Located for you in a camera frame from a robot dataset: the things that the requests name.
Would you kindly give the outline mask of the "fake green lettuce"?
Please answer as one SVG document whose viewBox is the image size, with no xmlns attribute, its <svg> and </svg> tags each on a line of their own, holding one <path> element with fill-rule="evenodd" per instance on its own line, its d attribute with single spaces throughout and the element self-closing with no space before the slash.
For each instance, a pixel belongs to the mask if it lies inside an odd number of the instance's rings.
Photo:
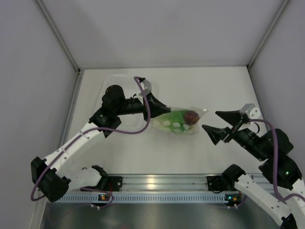
<svg viewBox="0 0 305 229">
<path fill-rule="evenodd" d="M 156 127 L 161 131 L 181 134 L 185 132 L 183 117 L 186 111 L 187 110 L 174 110 L 170 113 L 158 116 L 153 121 L 153 127 Z"/>
</svg>

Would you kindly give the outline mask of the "clear dotted zip bag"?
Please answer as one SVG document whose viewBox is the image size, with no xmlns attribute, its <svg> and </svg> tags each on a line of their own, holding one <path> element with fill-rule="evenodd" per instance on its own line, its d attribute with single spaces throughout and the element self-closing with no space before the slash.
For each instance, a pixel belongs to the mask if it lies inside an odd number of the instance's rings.
<svg viewBox="0 0 305 229">
<path fill-rule="evenodd" d="M 195 135 L 199 132 L 199 120 L 207 112 L 207 109 L 196 107 L 171 107 L 169 113 L 151 118 L 150 125 L 152 128 L 164 133 L 175 135 Z"/>
</svg>

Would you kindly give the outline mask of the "fake red apple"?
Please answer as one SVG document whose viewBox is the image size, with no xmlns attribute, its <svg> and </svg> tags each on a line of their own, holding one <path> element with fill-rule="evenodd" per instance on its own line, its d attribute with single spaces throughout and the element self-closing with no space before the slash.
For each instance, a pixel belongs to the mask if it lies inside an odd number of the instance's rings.
<svg viewBox="0 0 305 229">
<path fill-rule="evenodd" d="M 184 123 L 189 126 L 196 124 L 199 119 L 200 119 L 200 117 L 199 117 L 198 113 L 193 110 L 187 110 L 183 117 Z"/>
</svg>

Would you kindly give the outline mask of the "fake yellow lemon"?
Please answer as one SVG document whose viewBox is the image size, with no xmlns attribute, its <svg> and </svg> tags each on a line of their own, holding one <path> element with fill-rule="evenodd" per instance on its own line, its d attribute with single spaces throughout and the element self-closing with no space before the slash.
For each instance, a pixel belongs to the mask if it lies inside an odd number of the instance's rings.
<svg viewBox="0 0 305 229">
<path fill-rule="evenodd" d="M 189 125 L 184 124 L 183 127 L 184 127 L 185 131 L 189 131 L 190 130 L 190 126 Z"/>
</svg>

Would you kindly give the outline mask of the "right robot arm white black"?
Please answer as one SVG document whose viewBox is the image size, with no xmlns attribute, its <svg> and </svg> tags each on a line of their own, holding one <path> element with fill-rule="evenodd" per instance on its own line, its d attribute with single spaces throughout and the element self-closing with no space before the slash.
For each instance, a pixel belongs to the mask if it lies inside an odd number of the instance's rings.
<svg viewBox="0 0 305 229">
<path fill-rule="evenodd" d="M 273 185 L 270 194 L 238 165 L 229 166 L 219 176 L 209 176 L 208 189 L 217 193 L 239 191 L 264 210 L 282 229 L 305 227 L 305 183 L 296 162 L 288 156 L 294 148 L 281 129 L 261 119 L 260 110 L 246 104 L 237 111 L 217 111 L 216 115 L 231 127 L 203 125 L 214 145 L 235 141 L 262 162 L 262 176 Z"/>
</svg>

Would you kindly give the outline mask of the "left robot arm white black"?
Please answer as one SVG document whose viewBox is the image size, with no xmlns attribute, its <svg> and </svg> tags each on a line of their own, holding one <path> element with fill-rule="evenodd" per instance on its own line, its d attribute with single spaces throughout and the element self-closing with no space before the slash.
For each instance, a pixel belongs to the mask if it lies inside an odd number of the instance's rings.
<svg viewBox="0 0 305 229">
<path fill-rule="evenodd" d="M 70 168 L 96 143 L 106 140 L 113 132 L 119 132 L 121 115 L 143 114 L 144 121 L 149 123 L 151 118 L 171 112 L 170 107 L 154 97 L 150 88 L 140 91 L 142 99 L 125 98 L 121 86 L 109 86 L 102 97 L 101 108 L 78 134 L 45 158 L 36 157 L 32 160 L 32 201 L 40 199 L 34 196 L 37 189 L 43 193 L 43 197 L 55 202 L 71 190 L 100 191 L 107 187 L 108 174 L 102 167 L 93 165 L 74 172 Z"/>
</svg>

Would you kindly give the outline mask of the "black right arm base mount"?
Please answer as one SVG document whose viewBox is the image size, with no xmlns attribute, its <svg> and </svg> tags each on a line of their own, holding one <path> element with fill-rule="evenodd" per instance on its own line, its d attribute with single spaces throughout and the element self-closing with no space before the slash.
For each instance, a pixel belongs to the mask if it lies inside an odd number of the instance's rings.
<svg viewBox="0 0 305 229">
<path fill-rule="evenodd" d="M 208 190 L 214 193 L 221 193 L 224 191 L 236 191 L 233 183 L 223 178 L 223 176 L 208 176 L 207 185 Z"/>
</svg>

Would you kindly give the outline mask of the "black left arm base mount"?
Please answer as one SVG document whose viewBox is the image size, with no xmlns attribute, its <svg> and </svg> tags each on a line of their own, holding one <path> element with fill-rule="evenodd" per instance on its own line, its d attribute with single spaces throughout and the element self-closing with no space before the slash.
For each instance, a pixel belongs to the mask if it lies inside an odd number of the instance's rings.
<svg viewBox="0 0 305 229">
<path fill-rule="evenodd" d="M 122 176 L 109 175 L 102 167 L 98 165 L 92 166 L 92 168 L 95 169 L 101 176 L 97 185 L 92 187 L 93 189 L 108 192 L 117 192 L 121 190 L 123 181 Z"/>
</svg>

